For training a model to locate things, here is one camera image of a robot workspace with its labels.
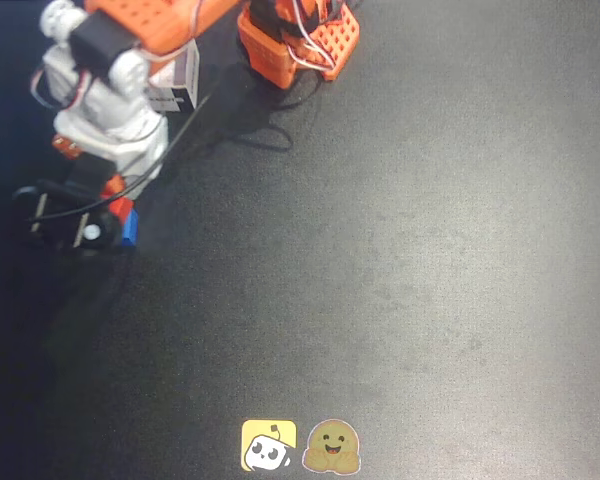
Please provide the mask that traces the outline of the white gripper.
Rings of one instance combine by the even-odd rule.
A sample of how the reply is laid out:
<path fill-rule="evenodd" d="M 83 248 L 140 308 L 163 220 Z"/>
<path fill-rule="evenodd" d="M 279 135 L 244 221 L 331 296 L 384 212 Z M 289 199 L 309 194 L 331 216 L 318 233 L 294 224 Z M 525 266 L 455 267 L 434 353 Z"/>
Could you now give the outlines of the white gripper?
<path fill-rule="evenodd" d="M 94 82 L 82 100 L 54 119 L 52 146 L 68 159 L 83 151 L 117 165 L 126 182 L 145 174 L 165 152 L 168 122 L 140 94 L 123 97 Z"/>

